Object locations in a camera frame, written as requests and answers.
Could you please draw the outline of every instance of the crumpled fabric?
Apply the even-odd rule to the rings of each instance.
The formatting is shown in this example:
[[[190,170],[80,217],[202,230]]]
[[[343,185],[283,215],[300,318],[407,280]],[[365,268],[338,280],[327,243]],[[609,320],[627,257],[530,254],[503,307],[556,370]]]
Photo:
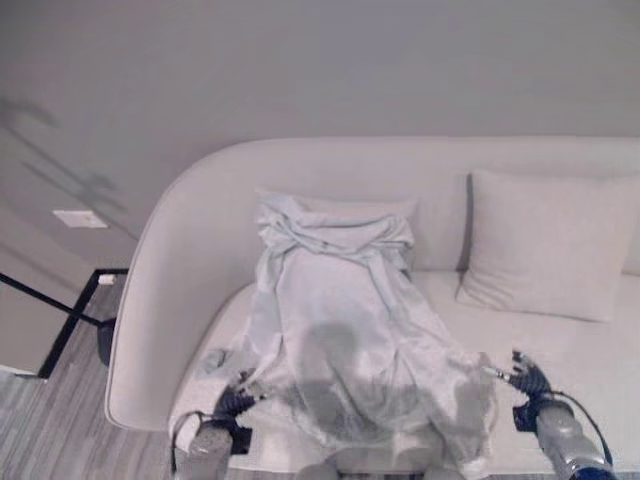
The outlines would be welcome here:
[[[413,245],[397,215],[308,211],[261,198],[265,245],[246,330],[211,373],[218,392],[240,371],[268,385],[274,414],[336,451],[435,427],[447,461],[482,478],[495,398],[482,372],[409,279]]]

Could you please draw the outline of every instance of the white wall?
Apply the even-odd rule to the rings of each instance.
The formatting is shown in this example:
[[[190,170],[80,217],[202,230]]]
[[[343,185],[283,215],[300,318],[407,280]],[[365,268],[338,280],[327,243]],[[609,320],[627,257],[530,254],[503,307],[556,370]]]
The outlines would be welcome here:
[[[101,267],[242,140],[640,133],[636,0],[0,0],[0,64],[2,199]]]
[[[93,271],[0,206],[0,270],[73,306]],[[67,315],[0,283],[0,369],[37,374]]]

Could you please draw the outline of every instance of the throw pillow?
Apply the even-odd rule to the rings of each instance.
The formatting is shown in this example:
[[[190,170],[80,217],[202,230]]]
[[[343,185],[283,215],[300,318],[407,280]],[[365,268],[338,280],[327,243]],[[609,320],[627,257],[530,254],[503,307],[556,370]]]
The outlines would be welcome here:
[[[471,258],[457,300],[610,321],[640,177],[473,173]]]

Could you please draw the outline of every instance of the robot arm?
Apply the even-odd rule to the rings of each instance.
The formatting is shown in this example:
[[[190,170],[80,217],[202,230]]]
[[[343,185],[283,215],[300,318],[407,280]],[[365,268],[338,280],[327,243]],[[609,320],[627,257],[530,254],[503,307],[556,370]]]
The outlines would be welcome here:
[[[536,434],[540,448],[551,461],[558,479],[616,480],[609,448],[600,429],[582,405],[569,395],[552,390],[542,370],[525,355],[514,351],[513,360],[516,364],[515,373],[492,367],[487,367],[486,371],[529,397],[524,405],[513,408],[516,429]],[[584,435],[573,410],[559,397],[572,400],[583,410],[602,440],[604,454]],[[261,398],[264,396],[254,396],[230,387],[209,418],[204,420],[201,412],[194,412],[201,418],[201,427],[176,478],[224,478],[229,456],[247,453],[251,443],[251,430],[238,426],[235,418]],[[176,473],[175,459],[172,463]]]
[[[609,448],[584,407],[573,397],[552,390],[542,370],[522,353],[514,351],[513,360],[514,374],[495,368],[487,371],[529,397],[527,403],[513,408],[516,429],[537,435],[559,480],[614,480]],[[584,435],[569,404],[559,397],[569,398],[583,410],[602,440],[604,455]]]

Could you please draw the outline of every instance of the gray carpet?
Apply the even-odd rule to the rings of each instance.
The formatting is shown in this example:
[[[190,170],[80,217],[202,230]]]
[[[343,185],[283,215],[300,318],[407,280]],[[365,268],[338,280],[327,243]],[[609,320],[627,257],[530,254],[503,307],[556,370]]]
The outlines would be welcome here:
[[[98,287],[86,312],[101,319],[114,316],[123,283],[119,278],[113,287]],[[104,417],[106,380],[107,369],[96,351],[95,329],[85,324],[74,330],[48,381],[0,371],[0,477],[170,479],[165,434],[128,432]],[[227,478],[289,480],[293,475],[232,470]],[[549,476],[498,478],[542,480]],[[621,479],[640,480],[640,474],[624,474]]]

